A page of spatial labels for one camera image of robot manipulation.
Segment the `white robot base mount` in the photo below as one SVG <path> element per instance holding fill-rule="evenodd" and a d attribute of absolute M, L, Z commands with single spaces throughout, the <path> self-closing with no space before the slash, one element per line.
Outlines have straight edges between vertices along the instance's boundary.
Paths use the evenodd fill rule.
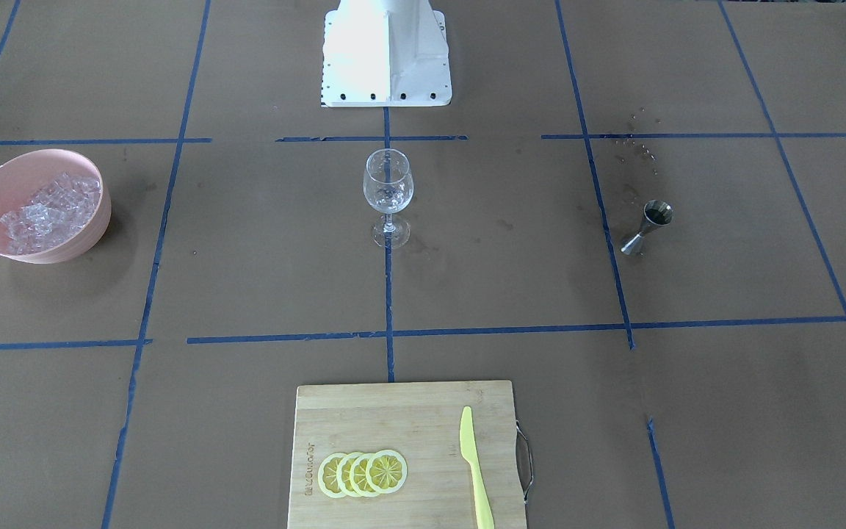
<path fill-rule="evenodd" d="M 451 104 L 447 21 L 429 1 L 341 1 L 323 30 L 323 107 Z"/>

